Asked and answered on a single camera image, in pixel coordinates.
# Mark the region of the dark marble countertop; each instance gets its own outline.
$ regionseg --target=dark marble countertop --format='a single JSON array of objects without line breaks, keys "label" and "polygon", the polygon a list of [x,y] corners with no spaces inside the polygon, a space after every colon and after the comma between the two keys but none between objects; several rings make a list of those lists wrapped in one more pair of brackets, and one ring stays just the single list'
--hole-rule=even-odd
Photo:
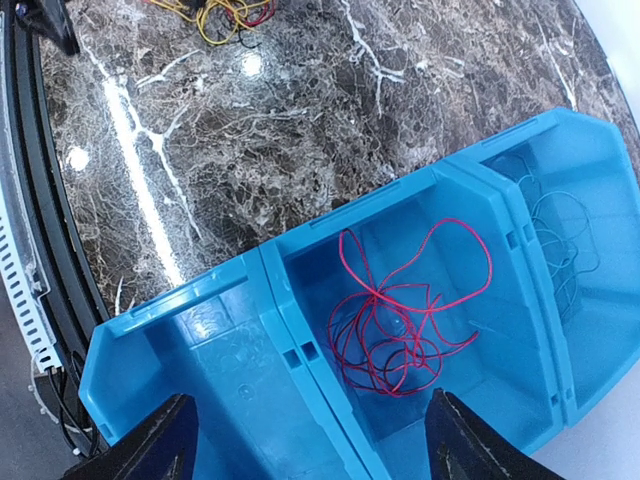
[{"label": "dark marble countertop", "polygon": [[112,314],[555,106],[640,139],[569,0],[280,0],[208,47],[142,0],[76,0],[42,48],[75,221]]}]

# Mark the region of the white perforated strip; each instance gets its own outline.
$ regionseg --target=white perforated strip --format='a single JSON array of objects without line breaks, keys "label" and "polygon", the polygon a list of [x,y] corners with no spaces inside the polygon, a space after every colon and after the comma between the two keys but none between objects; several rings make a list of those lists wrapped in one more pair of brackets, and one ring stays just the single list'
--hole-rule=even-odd
[{"label": "white perforated strip", "polygon": [[[7,111],[7,88],[5,84],[4,72],[4,18],[0,12],[0,109],[3,135],[5,135],[5,148],[0,150],[0,162],[12,162],[13,159],[13,142],[11,132],[8,128],[9,118]],[[31,291],[31,282],[27,277],[27,265],[22,265],[18,254],[20,245],[16,245],[15,237],[11,230],[11,222],[9,220],[9,212],[7,211],[7,201],[5,195],[9,194],[4,191],[2,182],[0,182],[0,275],[7,289],[9,302],[13,308],[18,326],[22,332],[27,348],[31,353],[31,357],[41,372],[48,367],[59,367],[60,359],[53,348],[54,340],[50,336],[45,323],[45,314],[40,306],[39,300]],[[24,218],[23,212],[11,212],[14,218]]]}]

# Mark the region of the storage bin compartment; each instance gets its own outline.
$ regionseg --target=storage bin compartment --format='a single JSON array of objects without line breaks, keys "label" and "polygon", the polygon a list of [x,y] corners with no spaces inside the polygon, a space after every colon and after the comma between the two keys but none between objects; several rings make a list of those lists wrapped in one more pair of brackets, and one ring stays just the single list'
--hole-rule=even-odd
[{"label": "storage bin compartment", "polygon": [[[415,395],[398,399],[345,385],[327,323],[341,300],[363,289],[340,261],[340,231],[349,228],[359,238],[377,284],[413,257],[429,229],[444,218],[475,229],[493,260],[493,280],[483,294],[436,314],[446,338],[462,341],[478,331],[477,340],[446,358],[433,387]],[[294,339],[306,348],[304,360],[338,419],[352,411],[383,460],[381,470],[369,468],[374,478],[428,478],[424,414],[435,387],[458,395],[519,448],[531,450],[561,429],[551,353],[537,300],[529,293],[521,245],[499,192],[436,164],[268,242],[261,252],[276,303]],[[364,278],[352,244],[345,256]],[[442,293],[448,303],[477,290],[486,278],[487,261],[477,241],[462,227],[447,224],[393,283],[429,283],[433,295]],[[405,291],[401,300],[424,308],[425,292]],[[360,305],[356,301],[352,308]],[[325,375],[326,365],[333,378]],[[349,408],[341,406],[345,396]]]},{"label": "storage bin compartment", "polygon": [[268,299],[254,250],[98,327],[80,396],[106,440],[186,393],[196,478],[369,478]]},{"label": "storage bin compartment", "polygon": [[612,124],[558,109],[465,158],[524,198],[552,280],[557,358],[572,372],[563,399],[573,424],[640,356],[640,202],[623,139]]}]

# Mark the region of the cable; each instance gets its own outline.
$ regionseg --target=cable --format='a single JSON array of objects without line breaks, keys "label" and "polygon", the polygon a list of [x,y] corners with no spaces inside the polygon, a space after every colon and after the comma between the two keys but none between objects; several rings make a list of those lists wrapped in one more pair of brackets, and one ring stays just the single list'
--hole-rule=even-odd
[{"label": "cable", "polygon": [[[84,360],[75,350],[71,352],[71,370],[75,375],[76,385],[79,386],[80,380],[82,379],[82,372],[84,370]],[[84,409],[81,402],[78,402],[78,407],[81,411],[80,415],[84,415],[91,424],[91,444],[89,446],[89,458],[91,458],[99,453],[100,434],[98,433],[98,427],[93,422],[91,417],[87,414],[87,411]]]},{"label": "cable", "polygon": [[[74,361],[77,361],[77,359],[74,360],[74,356],[72,355],[72,364],[74,363]],[[53,390],[53,393],[56,397],[56,400],[58,401],[58,404],[60,406],[60,413],[59,413],[59,419],[60,419],[60,427],[62,429],[62,434],[63,437],[65,439],[65,442],[67,443],[67,445],[69,445],[69,447],[73,450],[74,454],[82,457],[82,458],[92,458],[94,457],[97,453],[100,453],[100,437],[99,437],[99,433],[98,433],[98,429],[95,425],[95,423],[93,422],[93,420],[91,420],[91,418],[89,418],[89,423],[91,425],[91,427],[89,429],[84,429],[80,426],[80,423],[78,422],[78,420],[76,419],[76,417],[71,413],[71,410],[69,409],[68,405],[65,402],[64,399],[64,394],[66,391],[66,385],[67,385],[67,380],[68,380],[68,375],[67,372],[63,369],[60,370],[59,376],[60,376],[60,383],[59,385],[56,384],[55,379],[54,379],[54,373],[53,373],[53,368],[50,367],[47,370],[47,376],[49,378],[49,385],[51,386],[51,389]],[[75,442],[73,441],[73,439],[71,438],[71,436],[69,435],[69,431],[71,430],[70,428],[68,428],[68,426],[63,422],[64,416],[67,416],[69,421],[71,422],[71,424],[73,425],[73,428],[75,429],[74,431],[81,434],[86,441],[89,443],[89,449],[88,452],[85,453],[82,451],[82,449],[80,449]]]},{"label": "cable", "polygon": [[[481,247],[487,262],[487,278],[484,284],[472,293],[444,304],[442,294],[432,297],[431,285],[427,283],[391,285],[394,277],[415,264],[433,234],[446,224],[462,227]],[[366,280],[360,278],[347,261],[344,252],[346,238],[350,238],[358,249]],[[493,278],[493,262],[485,242],[473,228],[461,220],[441,220],[429,230],[417,253],[378,285],[374,282],[364,248],[355,233],[351,230],[342,231],[338,244],[343,267],[349,276],[364,288],[364,291],[349,295],[336,305],[327,326],[329,345],[345,383],[353,388],[395,398],[413,395],[429,388],[442,373],[444,359],[460,353],[478,337],[478,332],[474,332],[461,342],[448,340],[440,332],[435,314],[459,306],[489,288]],[[426,307],[406,305],[392,296],[406,290],[424,290]],[[355,300],[363,302],[358,311],[355,314],[346,314],[345,320],[342,323],[338,322],[339,313]],[[390,314],[386,325],[383,325],[381,320],[381,312]],[[415,317],[416,314],[420,315],[419,321],[412,318],[412,315]],[[435,332],[436,338],[433,340],[426,338],[428,327]],[[421,381],[413,381],[412,377],[421,375]]]},{"label": "cable", "polygon": [[[501,160],[504,160],[504,165],[496,166],[496,163]],[[515,168],[517,164],[513,160],[518,160],[523,168]],[[554,284],[553,294],[560,320],[562,323],[566,323],[571,318],[573,307],[578,301],[578,277],[595,272],[601,264],[589,209],[569,192],[553,190],[545,193],[542,182],[534,174],[534,169],[522,155],[509,152],[496,157],[492,162],[494,164],[492,168],[516,183],[525,197],[525,202],[531,215],[531,222],[543,249],[547,268]],[[517,170],[522,170],[523,174],[518,175],[515,173]],[[533,187],[534,190],[530,191],[528,188],[525,190],[525,184],[529,188]],[[561,220],[559,214],[563,212],[563,217],[566,218],[569,209],[566,204],[565,208],[560,208],[558,202],[561,199],[575,204],[580,215],[584,217],[584,224],[581,228],[574,228],[574,233],[564,233],[564,230],[569,228],[569,223]],[[578,216],[572,214],[572,221],[578,219]],[[591,249],[580,249],[578,247],[578,243],[584,245],[585,240],[592,246]],[[594,256],[594,265],[578,269],[577,262],[582,260],[584,264],[584,254],[587,252]],[[560,260],[556,261],[554,257],[558,256]]]},{"label": "cable", "polygon": [[[33,393],[33,397],[35,398],[36,402],[40,406],[40,412],[43,415],[47,415],[51,419],[51,421],[53,423],[58,425],[60,423],[59,417],[56,417],[53,414],[53,412],[51,412],[51,410],[49,410],[49,407],[47,407],[46,403],[44,403],[44,401],[42,400],[42,397],[40,397],[40,392],[38,391],[38,387],[36,385],[36,377],[35,377],[36,363],[37,363],[38,358],[40,357],[40,355],[42,355],[42,351],[36,352],[36,354],[31,359],[31,369],[30,369],[30,375],[29,375],[29,391],[31,393]],[[76,433],[76,434],[80,433],[79,430],[75,429],[71,425],[66,425],[65,424],[65,427],[71,433]],[[90,428],[85,428],[84,430],[85,430],[85,432],[90,432],[91,431]]]},{"label": "cable", "polygon": [[[179,15],[188,23],[193,23],[198,28],[200,36],[209,45],[225,45],[238,35],[242,30],[252,30],[269,20],[276,12],[276,0],[260,0],[250,3],[246,0],[206,0],[204,6],[194,9],[184,3],[186,0],[145,0],[148,3]],[[209,19],[212,14],[220,11],[218,23],[222,25],[222,18],[227,20],[224,27],[227,35],[221,35],[217,40],[211,38],[207,32]]]}]

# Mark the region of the black rubber edge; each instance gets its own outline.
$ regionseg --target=black rubber edge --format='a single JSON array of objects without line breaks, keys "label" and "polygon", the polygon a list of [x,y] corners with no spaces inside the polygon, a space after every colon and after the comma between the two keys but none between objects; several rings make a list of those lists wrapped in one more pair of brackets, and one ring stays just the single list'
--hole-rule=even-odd
[{"label": "black rubber edge", "polygon": [[50,287],[41,297],[65,366],[86,358],[93,329],[109,315],[84,254],[67,201],[49,124],[38,39],[3,2],[9,124],[36,249]]}]

